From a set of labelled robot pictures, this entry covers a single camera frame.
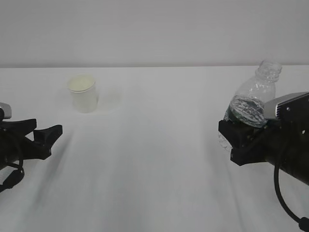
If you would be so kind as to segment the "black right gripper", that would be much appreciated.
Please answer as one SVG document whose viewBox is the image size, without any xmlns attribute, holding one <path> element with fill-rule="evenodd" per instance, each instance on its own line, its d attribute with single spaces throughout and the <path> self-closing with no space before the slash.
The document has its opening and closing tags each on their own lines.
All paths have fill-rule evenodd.
<svg viewBox="0 0 309 232">
<path fill-rule="evenodd" d="M 230 159 L 235 164 L 268 162 L 275 165 L 281 156 L 280 169 L 299 181 L 309 184 L 309 123 L 292 123 L 288 132 L 279 122 L 272 122 L 263 128 L 244 123 L 220 120 L 219 142 L 231 151 Z"/>
</svg>

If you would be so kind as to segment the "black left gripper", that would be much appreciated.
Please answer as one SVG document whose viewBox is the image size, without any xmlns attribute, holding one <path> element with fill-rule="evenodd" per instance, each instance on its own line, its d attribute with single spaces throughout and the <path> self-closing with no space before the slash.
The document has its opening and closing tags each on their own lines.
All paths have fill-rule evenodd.
<svg viewBox="0 0 309 232">
<path fill-rule="evenodd" d="M 42 130 L 36 119 L 0 122 L 0 168 L 18 168 L 24 160 L 45 160 L 51 156 L 51 148 L 63 133 L 62 125 Z M 34 140 L 26 135 L 33 132 Z"/>
</svg>

